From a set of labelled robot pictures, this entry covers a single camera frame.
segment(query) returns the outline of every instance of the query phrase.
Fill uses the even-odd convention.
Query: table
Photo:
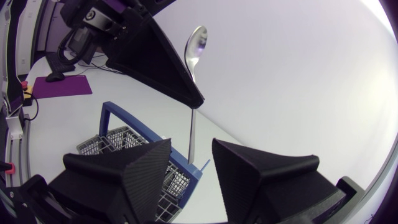
[[[105,60],[106,57],[98,57],[94,58],[93,62],[103,65]],[[74,75],[85,69],[87,68],[76,65],[75,71],[65,75]],[[36,77],[47,76],[50,72],[46,59],[42,58],[32,67],[27,81],[33,85]],[[101,107],[105,101],[112,101],[124,108],[159,136],[172,138],[173,147],[188,157],[190,108],[126,75],[99,69],[89,69],[83,74],[87,76],[93,91],[92,95],[39,99],[39,114],[31,122],[30,129],[32,175],[40,174],[49,183],[65,169],[62,156],[67,153],[77,154],[76,146],[79,143],[98,134]],[[24,108],[24,112],[33,116],[36,112],[35,103]],[[124,125],[122,121],[111,115],[109,129]],[[196,154],[193,164],[199,169],[208,159],[213,159],[211,155],[213,138],[239,144],[237,140],[198,113]],[[197,223],[226,221],[213,161],[203,171],[193,195],[174,220],[177,223],[193,221]]]

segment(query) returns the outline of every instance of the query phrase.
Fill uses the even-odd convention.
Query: mouse pad
[[[64,80],[52,83],[46,82],[45,78],[36,78],[33,95],[37,99],[93,94],[85,75],[65,76]]]

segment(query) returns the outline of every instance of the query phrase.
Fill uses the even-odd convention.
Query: metal spoon
[[[191,77],[194,83],[195,74],[193,73],[195,65],[198,63],[201,53],[206,47],[207,42],[207,29],[204,26],[197,27],[195,31],[189,37],[185,46],[185,65],[188,71],[191,73]],[[196,123],[197,111],[192,109],[191,115],[191,133],[189,137],[189,153],[188,153],[188,164],[193,162],[195,158],[195,123]]]

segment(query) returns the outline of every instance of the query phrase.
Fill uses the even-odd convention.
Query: yellow object
[[[33,86],[28,85],[28,86],[27,86],[27,90],[24,91],[24,93],[30,93],[30,94],[32,94],[32,93],[33,93]],[[24,94],[24,99],[29,99],[30,97],[32,97],[32,96],[30,96],[30,95],[28,95],[28,94]]]

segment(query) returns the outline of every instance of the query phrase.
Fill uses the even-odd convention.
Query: wire basket
[[[106,137],[95,136],[76,148],[82,155],[97,155],[149,143],[140,134],[124,126],[108,131]],[[178,201],[183,197],[190,178],[169,161],[155,221],[171,222],[181,211]]]

